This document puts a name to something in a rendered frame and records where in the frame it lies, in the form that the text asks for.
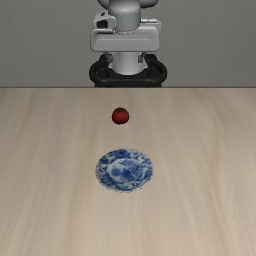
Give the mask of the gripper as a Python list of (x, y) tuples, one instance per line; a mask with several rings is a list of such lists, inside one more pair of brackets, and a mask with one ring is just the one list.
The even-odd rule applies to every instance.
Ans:
[(142, 52), (139, 64), (147, 64), (146, 52), (159, 49), (161, 22), (157, 19), (135, 17), (119, 20), (107, 12), (98, 12), (93, 19), (90, 47), (94, 52), (104, 52), (108, 63), (113, 62), (109, 52)]

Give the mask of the red tomato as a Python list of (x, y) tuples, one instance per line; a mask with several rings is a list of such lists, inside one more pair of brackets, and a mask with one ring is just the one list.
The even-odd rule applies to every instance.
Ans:
[(115, 124), (121, 125), (127, 123), (129, 120), (129, 112), (122, 107), (116, 108), (112, 113), (112, 121)]

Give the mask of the blue and white plate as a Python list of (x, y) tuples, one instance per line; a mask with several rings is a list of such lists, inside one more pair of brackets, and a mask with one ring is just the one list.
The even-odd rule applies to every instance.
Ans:
[(96, 164), (95, 176), (106, 189), (118, 193), (135, 192), (153, 178), (151, 159), (135, 149), (116, 149), (103, 155)]

